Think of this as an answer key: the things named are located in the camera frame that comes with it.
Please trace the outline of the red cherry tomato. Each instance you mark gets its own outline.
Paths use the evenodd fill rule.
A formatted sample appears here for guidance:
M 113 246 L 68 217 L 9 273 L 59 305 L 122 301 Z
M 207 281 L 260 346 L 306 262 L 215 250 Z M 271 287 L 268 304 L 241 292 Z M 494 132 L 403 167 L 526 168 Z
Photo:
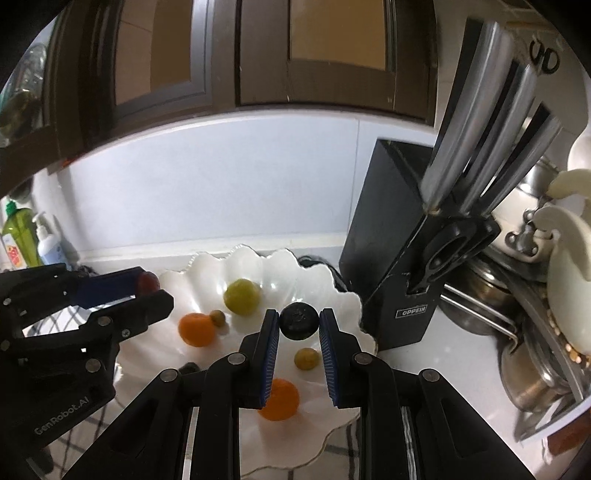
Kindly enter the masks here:
M 142 297 L 157 292 L 159 289 L 158 277 L 152 272 L 144 271 L 137 278 L 135 295 Z

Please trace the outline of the orange kumquat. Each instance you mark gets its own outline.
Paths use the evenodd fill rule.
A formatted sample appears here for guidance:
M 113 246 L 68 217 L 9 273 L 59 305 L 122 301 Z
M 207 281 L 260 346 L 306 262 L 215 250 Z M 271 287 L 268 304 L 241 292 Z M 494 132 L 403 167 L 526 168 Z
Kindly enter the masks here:
M 300 407 L 300 393 L 290 381 L 276 378 L 271 384 L 270 396 L 259 415 L 269 421 L 284 421 L 297 414 Z
M 177 331 L 184 343 L 192 347 L 206 347 L 214 342 L 216 327 L 211 316 L 189 313 L 178 322 Z

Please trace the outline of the dark plum fruit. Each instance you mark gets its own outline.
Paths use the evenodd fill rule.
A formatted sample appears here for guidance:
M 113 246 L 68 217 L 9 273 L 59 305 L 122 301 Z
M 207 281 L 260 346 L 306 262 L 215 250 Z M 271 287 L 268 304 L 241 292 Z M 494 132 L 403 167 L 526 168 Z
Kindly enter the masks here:
M 294 302 L 280 312 L 279 326 L 284 337 L 294 341 L 303 341 L 318 331 L 320 317 L 311 305 Z

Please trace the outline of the black kitchen scissors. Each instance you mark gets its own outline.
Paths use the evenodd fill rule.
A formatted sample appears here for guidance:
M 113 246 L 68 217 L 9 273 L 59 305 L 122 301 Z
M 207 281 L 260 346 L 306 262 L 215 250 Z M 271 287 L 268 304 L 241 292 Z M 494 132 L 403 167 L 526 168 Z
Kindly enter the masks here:
M 454 219 L 425 245 L 422 268 L 410 274 L 407 293 L 426 292 L 451 270 L 489 246 L 500 232 L 501 227 L 492 216 Z

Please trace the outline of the white blue pump bottle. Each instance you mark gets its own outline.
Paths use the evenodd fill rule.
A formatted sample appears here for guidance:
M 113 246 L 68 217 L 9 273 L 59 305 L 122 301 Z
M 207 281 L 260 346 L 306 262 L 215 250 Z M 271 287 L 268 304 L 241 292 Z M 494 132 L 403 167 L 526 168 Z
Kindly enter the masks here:
M 43 215 L 43 212 L 39 212 L 33 217 L 38 238 L 38 255 L 44 265 L 63 264 L 67 269 L 70 269 L 59 238 L 47 229 L 42 219 Z

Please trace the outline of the orange kumquat in bowl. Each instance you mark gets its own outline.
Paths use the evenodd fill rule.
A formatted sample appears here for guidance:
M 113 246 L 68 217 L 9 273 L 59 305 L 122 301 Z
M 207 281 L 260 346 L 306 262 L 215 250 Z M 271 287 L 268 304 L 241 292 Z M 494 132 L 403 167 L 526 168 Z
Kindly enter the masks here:
M 211 316 L 189 313 L 178 322 L 177 331 L 184 343 L 192 347 L 206 347 L 214 342 L 216 327 Z

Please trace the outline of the green dish soap bottle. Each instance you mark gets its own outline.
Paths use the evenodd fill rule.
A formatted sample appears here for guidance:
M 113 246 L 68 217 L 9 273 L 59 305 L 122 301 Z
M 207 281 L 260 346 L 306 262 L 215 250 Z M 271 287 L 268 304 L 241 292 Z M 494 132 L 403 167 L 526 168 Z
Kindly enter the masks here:
M 39 267 L 38 239 L 29 208 L 18 208 L 13 200 L 6 204 L 7 218 L 2 229 L 2 243 L 12 267 L 16 270 Z

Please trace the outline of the yellow green grape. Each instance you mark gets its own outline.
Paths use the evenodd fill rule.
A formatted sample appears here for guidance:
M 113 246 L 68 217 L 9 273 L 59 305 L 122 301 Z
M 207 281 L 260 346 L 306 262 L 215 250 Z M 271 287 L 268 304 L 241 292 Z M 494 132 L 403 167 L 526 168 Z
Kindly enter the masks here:
M 301 371 L 311 371 L 320 365 L 322 356 L 314 348 L 301 348 L 294 355 L 294 365 Z

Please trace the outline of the steel pot lower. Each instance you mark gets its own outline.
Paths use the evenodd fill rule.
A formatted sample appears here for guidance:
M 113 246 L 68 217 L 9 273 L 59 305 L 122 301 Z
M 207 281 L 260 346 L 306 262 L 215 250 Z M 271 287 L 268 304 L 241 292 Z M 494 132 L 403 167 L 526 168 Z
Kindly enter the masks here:
M 556 357 L 535 329 L 525 329 L 518 346 L 505 348 L 500 373 L 507 396 L 523 412 L 542 412 L 572 394 Z

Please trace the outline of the steel pot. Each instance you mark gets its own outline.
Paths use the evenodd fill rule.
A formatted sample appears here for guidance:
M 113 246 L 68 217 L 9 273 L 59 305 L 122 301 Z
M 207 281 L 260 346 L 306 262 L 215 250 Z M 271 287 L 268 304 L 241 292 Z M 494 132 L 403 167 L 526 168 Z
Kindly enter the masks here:
M 572 394 L 556 357 L 535 329 L 525 329 L 518 346 L 505 348 L 500 373 L 507 396 L 523 412 L 542 412 Z
M 481 258 L 446 276 L 440 308 L 453 323 L 472 334 L 513 338 L 519 332 L 520 304 Z

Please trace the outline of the steel pot upper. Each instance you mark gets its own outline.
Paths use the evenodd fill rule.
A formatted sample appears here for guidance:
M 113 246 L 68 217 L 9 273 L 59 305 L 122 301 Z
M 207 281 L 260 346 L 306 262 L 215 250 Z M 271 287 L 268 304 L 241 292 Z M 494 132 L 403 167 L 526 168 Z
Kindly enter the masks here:
M 440 308 L 453 323 L 472 334 L 513 338 L 519 332 L 520 304 L 481 258 L 446 276 Z

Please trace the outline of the black knife block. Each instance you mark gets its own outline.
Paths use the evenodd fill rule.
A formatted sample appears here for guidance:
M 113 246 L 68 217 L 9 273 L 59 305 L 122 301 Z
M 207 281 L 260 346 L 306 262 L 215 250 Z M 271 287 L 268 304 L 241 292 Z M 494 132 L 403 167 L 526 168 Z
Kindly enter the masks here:
M 422 340 L 444 290 L 445 276 L 420 294 L 407 293 L 410 274 L 422 268 L 425 245 L 462 216 L 451 203 L 428 214 L 419 186 L 432 150 L 377 140 L 339 259 L 339 271 L 363 305 L 362 329 L 381 350 Z

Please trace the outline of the steel strainer lid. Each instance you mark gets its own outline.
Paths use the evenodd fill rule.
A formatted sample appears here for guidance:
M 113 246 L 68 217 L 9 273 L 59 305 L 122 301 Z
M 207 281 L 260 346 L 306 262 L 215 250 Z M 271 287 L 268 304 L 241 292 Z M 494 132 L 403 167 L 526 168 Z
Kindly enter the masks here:
M 43 124 L 42 95 L 46 47 L 33 44 L 1 91 L 1 147 L 7 147 Z

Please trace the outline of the white lidded casserole pot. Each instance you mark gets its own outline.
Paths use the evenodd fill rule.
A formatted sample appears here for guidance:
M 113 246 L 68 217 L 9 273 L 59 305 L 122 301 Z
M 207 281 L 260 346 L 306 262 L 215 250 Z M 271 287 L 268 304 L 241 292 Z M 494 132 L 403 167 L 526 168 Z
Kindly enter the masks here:
M 554 247 L 553 234 L 538 230 L 533 223 L 537 210 L 548 202 L 546 191 L 559 169 L 542 156 L 492 212 L 501 233 L 491 247 L 527 264 L 547 262 Z

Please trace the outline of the cream ceramic pot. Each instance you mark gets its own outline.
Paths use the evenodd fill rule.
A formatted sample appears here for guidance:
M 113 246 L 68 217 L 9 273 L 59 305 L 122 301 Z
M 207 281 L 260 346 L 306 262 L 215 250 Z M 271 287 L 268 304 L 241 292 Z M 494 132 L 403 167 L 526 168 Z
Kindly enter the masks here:
M 579 195 L 583 212 L 546 204 L 534 215 L 537 229 L 558 234 L 547 273 L 547 296 L 554 321 L 572 349 L 590 354 L 590 171 L 561 172 L 547 195 L 565 199 Z

